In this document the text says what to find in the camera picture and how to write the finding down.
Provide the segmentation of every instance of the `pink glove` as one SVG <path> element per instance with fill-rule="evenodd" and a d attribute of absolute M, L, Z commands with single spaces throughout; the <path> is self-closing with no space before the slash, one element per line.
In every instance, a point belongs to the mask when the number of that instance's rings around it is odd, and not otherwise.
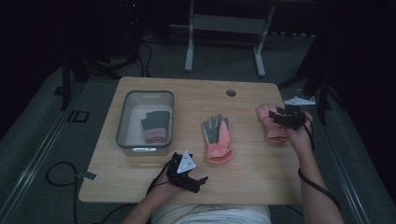
<path fill-rule="evenodd" d="M 272 119 L 269 117 L 269 111 L 276 112 L 276 107 L 272 104 L 264 104 L 260 105 L 256 109 L 257 114 L 260 117 L 260 120 L 262 121 L 262 124 L 264 124 L 265 130 L 267 131 L 265 138 L 269 142 L 284 142 L 288 139 L 288 134 L 286 133 L 286 130 L 283 129 L 282 126 L 280 126 L 277 123 L 274 123 Z"/>
<path fill-rule="evenodd" d="M 233 156 L 233 151 L 229 145 L 230 121 L 228 118 L 222 119 L 218 114 L 216 120 L 211 117 L 209 121 L 204 121 L 204 134 L 207 145 L 206 161 L 211 163 L 224 163 Z"/>

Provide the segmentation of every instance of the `stand leg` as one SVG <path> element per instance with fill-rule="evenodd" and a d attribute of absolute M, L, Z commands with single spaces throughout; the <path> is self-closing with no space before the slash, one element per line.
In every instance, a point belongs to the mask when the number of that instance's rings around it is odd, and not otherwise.
<path fill-rule="evenodd" d="M 186 65 L 184 71 L 190 72 L 192 70 L 192 58 L 194 55 L 194 1 L 190 0 L 190 26 L 189 26 L 189 45 L 187 46 Z"/>
<path fill-rule="evenodd" d="M 262 27 L 262 38 L 257 47 L 253 48 L 254 58 L 256 60 L 257 72 L 260 77 L 265 76 L 264 65 L 262 63 L 262 46 L 264 45 L 265 38 L 268 35 L 268 29 L 270 28 L 271 19 L 274 15 L 275 7 L 271 7 L 268 13 L 267 19 L 265 20 L 264 26 Z"/>

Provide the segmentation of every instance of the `white tag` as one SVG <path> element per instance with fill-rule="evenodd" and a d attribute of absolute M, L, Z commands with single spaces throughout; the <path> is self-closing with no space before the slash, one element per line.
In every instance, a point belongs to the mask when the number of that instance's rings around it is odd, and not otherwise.
<path fill-rule="evenodd" d="M 196 166 L 197 165 L 192 160 L 189 151 L 186 151 L 183 155 L 183 158 L 181 158 L 180 165 L 177 168 L 177 173 L 184 173 L 186 171 L 194 169 Z"/>

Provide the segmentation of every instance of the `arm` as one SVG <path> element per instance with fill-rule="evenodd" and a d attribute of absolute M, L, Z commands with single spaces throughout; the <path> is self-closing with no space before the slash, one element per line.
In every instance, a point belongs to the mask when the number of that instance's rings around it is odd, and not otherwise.
<path fill-rule="evenodd" d="M 311 123 L 305 126 L 312 132 Z M 304 127 L 294 131 L 287 130 L 289 140 L 296 151 L 301 172 L 310 181 L 327 189 L 320 174 L 317 161 L 311 147 L 311 141 Z M 301 194 L 304 208 L 305 223 L 344 223 L 340 211 L 335 203 L 317 189 L 301 180 Z"/>
<path fill-rule="evenodd" d="M 157 185 L 167 182 L 166 170 L 158 178 Z M 161 205 L 171 199 L 180 188 L 167 182 L 154 187 L 149 194 L 132 210 L 131 213 L 121 222 L 121 224 L 145 224 L 151 214 Z"/>

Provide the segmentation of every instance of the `gray floor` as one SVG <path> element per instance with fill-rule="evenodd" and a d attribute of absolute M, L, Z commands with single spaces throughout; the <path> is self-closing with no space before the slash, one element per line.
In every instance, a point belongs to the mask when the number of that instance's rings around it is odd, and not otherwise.
<path fill-rule="evenodd" d="M 313 41 L 312 37 L 304 36 L 268 36 L 262 54 L 267 76 L 258 77 L 252 48 L 248 47 L 250 42 L 239 46 L 221 43 L 215 47 L 210 35 L 198 36 L 202 41 L 195 46 L 190 73 L 184 72 L 187 45 L 183 34 L 175 35 L 167 43 L 156 35 L 147 36 L 145 43 L 152 52 L 148 68 L 151 76 L 279 84 L 295 75 Z M 149 49 L 142 46 L 140 51 L 147 62 Z M 119 74 L 139 77 L 139 66 L 134 64 Z M 45 174 L 58 161 L 70 161 L 82 171 L 88 168 L 118 82 L 98 76 L 92 76 L 88 83 L 73 82 L 73 102 L 62 112 L 62 98 L 52 95 L 61 81 L 62 73 L 58 70 L 43 84 L 0 143 L 1 218 L 5 218 L 2 223 L 73 222 L 73 186 L 54 187 L 46 181 Z M 298 94 L 303 85 L 304 80 L 281 94 L 289 99 Z M 395 205 L 382 186 L 347 113 L 331 97 L 329 104 L 332 110 L 326 111 L 327 125 L 321 125 L 316 118 L 316 156 L 329 189 L 343 207 L 346 223 L 396 223 Z M 316 106 L 304 109 L 312 114 L 317 111 Z M 71 110 L 89 111 L 90 117 L 86 123 L 67 122 Z M 29 162 L 34 158 L 38 160 L 37 152 L 42 152 L 42 162 L 34 169 Z M 36 173 L 30 179 L 21 178 L 29 167 L 29 171 L 36 170 Z M 63 183 L 73 181 L 73 170 L 60 166 L 51 173 L 51 178 Z M 17 185 L 19 180 L 27 184 L 21 187 Z M 78 201 L 78 223 L 100 222 L 120 205 Z M 302 211 L 300 205 L 293 207 Z M 106 223 L 120 222 L 131 208 L 121 209 Z M 302 217 L 286 206 L 272 205 L 270 209 L 273 223 L 304 223 Z"/>

